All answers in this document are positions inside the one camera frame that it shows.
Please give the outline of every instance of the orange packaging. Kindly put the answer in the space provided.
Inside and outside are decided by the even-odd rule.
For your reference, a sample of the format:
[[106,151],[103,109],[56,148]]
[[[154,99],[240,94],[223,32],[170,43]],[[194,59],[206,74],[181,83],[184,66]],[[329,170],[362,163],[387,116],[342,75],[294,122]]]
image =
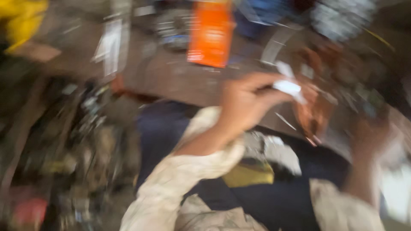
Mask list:
[[196,2],[187,61],[225,67],[233,28],[230,0]]

